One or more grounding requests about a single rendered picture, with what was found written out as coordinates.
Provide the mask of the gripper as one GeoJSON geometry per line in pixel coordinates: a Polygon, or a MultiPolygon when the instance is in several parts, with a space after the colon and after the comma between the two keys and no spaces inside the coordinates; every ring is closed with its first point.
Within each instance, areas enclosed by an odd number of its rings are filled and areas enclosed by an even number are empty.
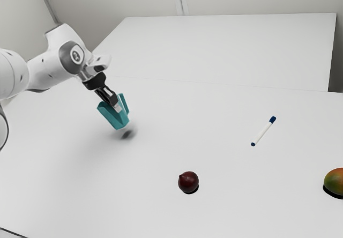
{"type": "Polygon", "coordinates": [[[118,103],[117,94],[105,85],[106,75],[104,72],[99,72],[88,81],[83,81],[82,84],[90,91],[95,90],[95,93],[107,104],[114,108],[117,113],[122,111],[122,107],[118,103]]]}

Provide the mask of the dark red plum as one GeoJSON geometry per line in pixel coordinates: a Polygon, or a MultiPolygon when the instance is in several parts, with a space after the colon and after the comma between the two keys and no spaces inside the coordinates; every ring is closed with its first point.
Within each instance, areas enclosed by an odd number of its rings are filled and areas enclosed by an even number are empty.
{"type": "Polygon", "coordinates": [[[195,192],[199,187],[198,175],[192,171],[180,174],[178,177],[178,187],[186,194],[195,192]]]}

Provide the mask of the teal faceted mug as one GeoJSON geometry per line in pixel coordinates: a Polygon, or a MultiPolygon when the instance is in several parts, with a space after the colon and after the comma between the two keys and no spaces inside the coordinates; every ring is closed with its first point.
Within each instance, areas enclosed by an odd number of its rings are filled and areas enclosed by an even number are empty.
{"type": "Polygon", "coordinates": [[[120,112],[117,112],[114,107],[109,105],[108,103],[101,101],[98,106],[97,110],[100,114],[110,123],[110,125],[116,129],[122,129],[127,126],[129,123],[129,108],[126,104],[126,100],[123,93],[117,95],[118,98],[118,105],[121,108],[120,112]]]}

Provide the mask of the green and orange mango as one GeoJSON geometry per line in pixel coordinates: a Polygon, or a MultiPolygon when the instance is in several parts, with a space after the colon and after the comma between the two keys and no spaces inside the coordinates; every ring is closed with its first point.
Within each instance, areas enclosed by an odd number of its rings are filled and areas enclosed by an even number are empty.
{"type": "Polygon", "coordinates": [[[343,196],[343,168],[329,171],[324,177],[324,187],[339,196],[343,196]]]}

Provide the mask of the white marker with blue cap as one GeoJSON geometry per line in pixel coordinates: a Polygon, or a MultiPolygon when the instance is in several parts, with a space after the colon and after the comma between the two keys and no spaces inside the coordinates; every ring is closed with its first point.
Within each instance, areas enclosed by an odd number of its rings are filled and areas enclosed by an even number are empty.
{"type": "Polygon", "coordinates": [[[261,140],[261,138],[266,134],[266,132],[268,131],[268,129],[273,125],[273,123],[276,121],[276,117],[272,116],[268,123],[261,129],[261,131],[258,133],[258,135],[252,140],[252,142],[250,143],[250,145],[252,147],[256,146],[258,144],[258,142],[261,140]]]}

